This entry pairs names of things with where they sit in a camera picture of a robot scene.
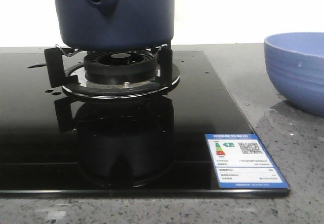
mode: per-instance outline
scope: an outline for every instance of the ceramic bowl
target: ceramic bowl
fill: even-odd
[[[275,88],[298,108],[324,116],[324,33],[271,35],[264,53]]]

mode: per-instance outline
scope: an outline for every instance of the blue and white label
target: blue and white label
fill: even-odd
[[[221,188],[288,188],[255,134],[207,134]]]

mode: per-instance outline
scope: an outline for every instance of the burner ring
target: burner ring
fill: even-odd
[[[71,67],[66,71],[67,76],[77,74],[78,71],[84,70],[83,64]],[[77,100],[114,100],[114,99],[135,99],[156,94],[166,94],[173,90],[180,81],[180,72],[176,65],[172,68],[172,83],[170,86],[162,86],[156,81],[156,77],[150,78],[145,82],[130,84],[129,87],[123,85],[102,85],[89,83],[83,73],[83,78],[78,74],[80,85],[69,83],[62,86],[63,92],[76,98]]]
[[[136,83],[156,75],[157,58],[147,53],[95,52],[84,58],[86,78],[99,84]]]

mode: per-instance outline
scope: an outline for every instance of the gray countertop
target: gray countertop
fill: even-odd
[[[42,48],[19,51],[42,52]],[[0,199],[0,223],[324,223],[324,118],[285,102],[262,44],[180,45],[204,51],[291,185],[281,199]],[[0,49],[0,52],[17,49]]]

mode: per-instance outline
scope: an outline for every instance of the blue pot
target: blue pot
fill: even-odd
[[[55,0],[61,37],[87,51],[130,51],[169,43],[174,0]]]
[[[275,88],[300,109],[324,116],[324,33],[271,35],[264,53]]]

